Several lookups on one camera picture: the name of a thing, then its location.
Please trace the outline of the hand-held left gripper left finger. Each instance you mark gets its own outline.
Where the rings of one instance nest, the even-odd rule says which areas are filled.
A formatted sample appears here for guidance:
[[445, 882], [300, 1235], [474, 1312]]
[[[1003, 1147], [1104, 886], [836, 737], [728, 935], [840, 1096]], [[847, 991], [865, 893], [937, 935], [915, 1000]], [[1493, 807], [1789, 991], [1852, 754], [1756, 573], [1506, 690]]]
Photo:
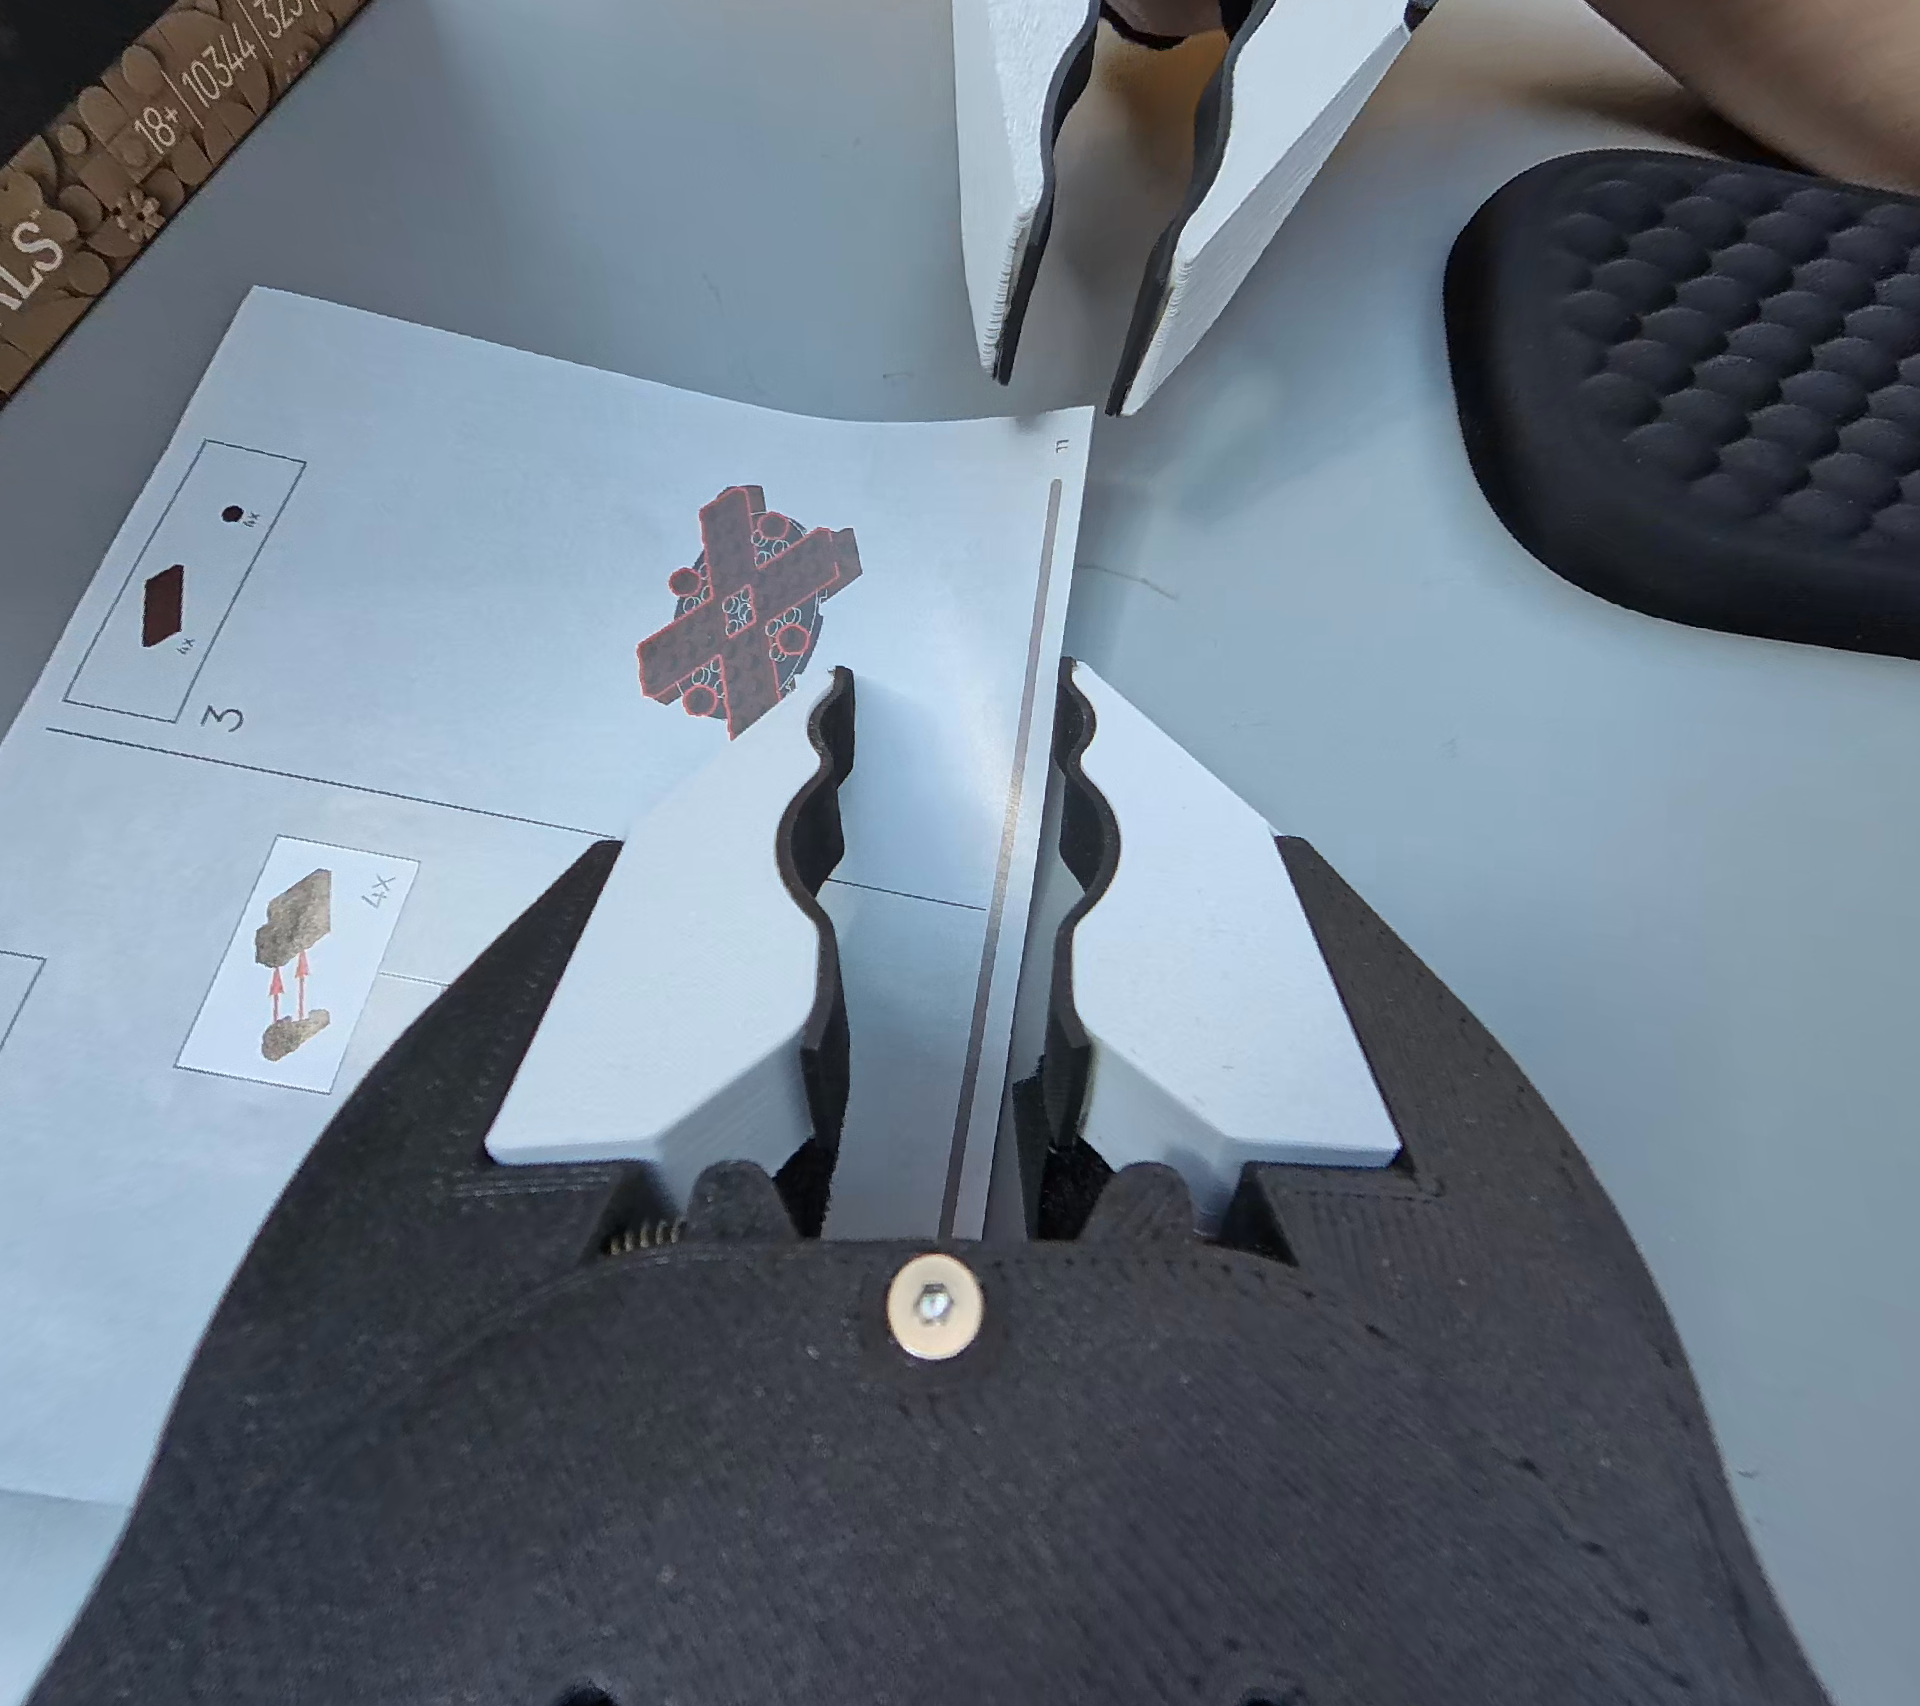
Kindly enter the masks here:
[[852, 672], [813, 666], [635, 822], [491, 1119], [496, 1161], [640, 1161], [676, 1208], [749, 1161], [818, 1235], [849, 1096], [818, 895], [852, 754]]

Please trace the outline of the black textured wrist rest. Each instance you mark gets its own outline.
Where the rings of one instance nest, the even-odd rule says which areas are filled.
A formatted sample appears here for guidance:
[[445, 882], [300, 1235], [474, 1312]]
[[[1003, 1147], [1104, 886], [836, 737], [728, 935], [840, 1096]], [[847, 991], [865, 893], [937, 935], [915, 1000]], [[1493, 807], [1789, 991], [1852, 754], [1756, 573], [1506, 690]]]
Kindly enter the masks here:
[[1491, 193], [1443, 282], [1466, 453], [1582, 590], [1918, 658], [1918, 199], [1589, 150]]

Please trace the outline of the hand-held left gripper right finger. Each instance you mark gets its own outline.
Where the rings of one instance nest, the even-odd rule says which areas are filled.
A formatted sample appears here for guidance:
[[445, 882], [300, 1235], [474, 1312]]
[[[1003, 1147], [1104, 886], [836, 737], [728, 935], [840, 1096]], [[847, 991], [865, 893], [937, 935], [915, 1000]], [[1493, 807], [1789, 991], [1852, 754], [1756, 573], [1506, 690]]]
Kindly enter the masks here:
[[1247, 1164], [1388, 1165], [1400, 1135], [1259, 812], [1081, 662], [1054, 761], [1078, 892], [1014, 1088], [1027, 1229], [1075, 1235], [1135, 1164], [1172, 1167], [1204, 1231]]

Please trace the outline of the white instruction booklet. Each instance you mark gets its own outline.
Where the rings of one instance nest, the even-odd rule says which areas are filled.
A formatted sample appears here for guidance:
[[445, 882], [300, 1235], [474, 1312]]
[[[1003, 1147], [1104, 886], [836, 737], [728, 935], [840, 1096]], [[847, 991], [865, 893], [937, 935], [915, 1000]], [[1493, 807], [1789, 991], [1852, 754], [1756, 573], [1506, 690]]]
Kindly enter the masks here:
[[640, 649], [720, 536], [849, 536], [842, 1235], [988, 1200], [1092, 412], [807, 420], [253, 291], [3, 743], [3, 1502], [132, 1504], [323, 1121], [729, 745]]

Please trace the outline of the grey desk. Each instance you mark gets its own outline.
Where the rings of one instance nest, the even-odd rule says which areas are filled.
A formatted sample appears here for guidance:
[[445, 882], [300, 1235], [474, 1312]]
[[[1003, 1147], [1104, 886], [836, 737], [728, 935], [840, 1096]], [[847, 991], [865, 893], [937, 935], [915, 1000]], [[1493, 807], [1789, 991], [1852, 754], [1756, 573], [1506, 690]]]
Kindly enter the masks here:
[[[1437, 277], [1533, 161], [1738, 142], [1582, 0], [1441, 0], [1104, 421], [1067, 613], [1579, 1141], [1835, 1702], [1915, 1700], [1915, 666], [1628, 613], [1493, 517]], [[836, 417], [995, 410], [948, 0], [376, 0], [3, 412], [3, 719], [253, 284]]]

